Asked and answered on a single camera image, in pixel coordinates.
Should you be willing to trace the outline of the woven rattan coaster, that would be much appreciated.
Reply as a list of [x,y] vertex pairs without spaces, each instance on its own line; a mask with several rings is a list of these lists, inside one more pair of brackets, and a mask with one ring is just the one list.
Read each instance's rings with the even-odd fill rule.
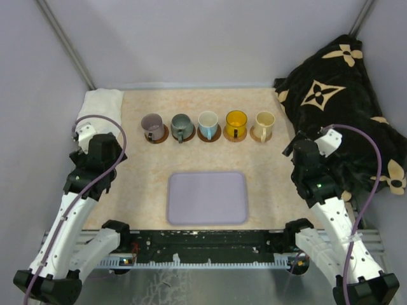
[[225,139],[228,140],[229,142],[242,142],[242,141],[246,138],[246,136],[247,136],[247,129],[245,129],[244,133],[243,133],[241,136],[235,138],[235,137],[230,136],[230,135],[228,134],[227,130],[226,130],[226,127],[224,127],[224,128],[223,128],[223,136],[224,136]]

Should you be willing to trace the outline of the brown wooden coaster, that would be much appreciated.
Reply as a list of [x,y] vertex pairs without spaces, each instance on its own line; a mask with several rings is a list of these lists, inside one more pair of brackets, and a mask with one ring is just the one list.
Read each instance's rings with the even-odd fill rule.
[[[188,142],[188,141],[190,141],[191,139],[193,139],[193,137],[195,136],[195,134],[196,134],[196,127],[195,127],[195,125],[193,125],[192,134],[191,134],[189,137],[183,139],[182,143]],[[173,133],[171,133],[171,136],[178,142],[178,138],[177,138]]]

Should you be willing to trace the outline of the yellow mug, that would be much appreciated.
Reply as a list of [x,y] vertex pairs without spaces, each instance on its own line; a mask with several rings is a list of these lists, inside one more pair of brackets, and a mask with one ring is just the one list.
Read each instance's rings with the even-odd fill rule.
[[226,132],[233,139],[237,139],[246,131],[247,115],[240,110],[230,111],[226,115]]

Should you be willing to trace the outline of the light woven coaster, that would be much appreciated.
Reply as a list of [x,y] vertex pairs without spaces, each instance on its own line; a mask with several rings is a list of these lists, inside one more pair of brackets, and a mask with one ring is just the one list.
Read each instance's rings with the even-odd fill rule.
[[260,138],[258,138],[257,136],[255,136],[255,134],[254,134],[254,126],[252,126],[251,129],[250,129],[250,136],[251,136],[251,138],[252,138],[254,141],[256,141],[256,142],[265,143],[265,142],[268,142],[269,140],[271,140],[271,138],[272,138],[272,136],[273,136],[273,133],[269,134],[269,136],[267,136],[267,137],[265,138],[265,141],[262,142]]

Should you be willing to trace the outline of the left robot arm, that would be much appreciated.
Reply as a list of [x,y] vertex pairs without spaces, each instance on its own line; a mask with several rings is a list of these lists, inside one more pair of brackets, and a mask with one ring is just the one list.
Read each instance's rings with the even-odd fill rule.
[[127,251],[130,227],[108,220],[78,253],[74,247],[102,193],[109,192],[116,166],[126,160],[112,133],[96,134],[87,152],[72,152],[75,165],[67,176],[59,212],[39,253],[27,270],[18,270],[13,283],[26,298],[48,304],[74,304],[84,281],[112,251]]

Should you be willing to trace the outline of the purple mug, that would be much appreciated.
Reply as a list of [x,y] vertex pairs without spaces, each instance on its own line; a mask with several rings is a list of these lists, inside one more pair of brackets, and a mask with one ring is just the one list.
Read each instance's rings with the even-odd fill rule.
[[153,134],[153,140],[160,139],[164,134],[163,120],[159,114],[151,113],[145,115],[141,121],[141,127],[144,130],[144,134]]

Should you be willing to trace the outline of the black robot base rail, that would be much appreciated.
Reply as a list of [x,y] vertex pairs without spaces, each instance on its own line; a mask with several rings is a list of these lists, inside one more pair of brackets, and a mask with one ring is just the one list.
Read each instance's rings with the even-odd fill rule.
[[183,264],[206,262],[274,262],[275,254],[295,253],[299,248],[285,231],[207,230],[132,231],[129,240],[113,254],[129,254],[136,262],[172,262],[177,254]]

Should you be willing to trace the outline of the white mug blue handle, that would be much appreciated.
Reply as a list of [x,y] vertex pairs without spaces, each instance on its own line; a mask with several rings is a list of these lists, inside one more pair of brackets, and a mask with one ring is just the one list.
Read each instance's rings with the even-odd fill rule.
[[204,111],[198,117],[199,130],[207,140],[212,140],[217,132],[218,116],[215,112]]

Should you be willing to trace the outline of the grey-green mug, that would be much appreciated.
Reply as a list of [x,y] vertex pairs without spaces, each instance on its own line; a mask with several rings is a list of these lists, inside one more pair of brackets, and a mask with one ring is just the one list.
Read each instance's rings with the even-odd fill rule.
[[189,137],[193,131],[193,123],[186,114],[176,114],[171,121],[171,133],[178,138],[178,143],[182,144],[183,139]]

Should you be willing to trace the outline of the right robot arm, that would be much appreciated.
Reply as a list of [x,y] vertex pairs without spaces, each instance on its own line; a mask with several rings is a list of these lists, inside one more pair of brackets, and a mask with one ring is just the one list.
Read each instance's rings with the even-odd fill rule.
[[292,156],[291,180],[299,196],[317,216],[329,238],[324,241],[306,219],[286,225],[285,246],[301,250],[330,281],[337,304],[390,304],[398,288],[395,274],[386,273],[365,247],[358,224],[351,221],[334,175],[325,158],[341,144],[341,134],[328,130],[317,140],[298,132],[285,148]]

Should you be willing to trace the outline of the dark wooden coaster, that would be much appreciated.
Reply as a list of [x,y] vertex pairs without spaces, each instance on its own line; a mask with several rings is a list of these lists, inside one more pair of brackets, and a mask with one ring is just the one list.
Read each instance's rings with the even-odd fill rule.
[[197,135],[198,135],[199,139],[200,139],[201,141],[203,141],[203,142],[206,142],[206,143],[213,143],[213,142],[219,140],[220,137],[221,137],[221,134],[222,134],[222,128],[220,127],[220,125],[217,125],[216,133],[214,134],[214,136],[213,136],[210,140],[207,139],[207,138],[205,138],[205,137],[202,135],[202,133],[201,133],[201,131],[200,131],[199,128],[197,129]]
[[167,125],[163,125],[163,127],[164,127],[164,134],[160,139],[153,140],[153,134],[152,133],[148,133],[148,135],[145,135],[144,136],[145,139],[151,144],[161,144],[162,142],[165,142],[166,139],[168,138],[170,132],[169,132],[169,129],[168,129]]

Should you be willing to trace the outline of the cream mug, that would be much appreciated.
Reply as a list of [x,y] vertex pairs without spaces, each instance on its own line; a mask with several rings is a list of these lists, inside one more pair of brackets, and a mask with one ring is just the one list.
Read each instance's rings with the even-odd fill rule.
[[275,116],[268,111],[261,111],[256,115],[254,124],[254,134],[261,139],[262,142],[265,138],[273,132],[275,123]]

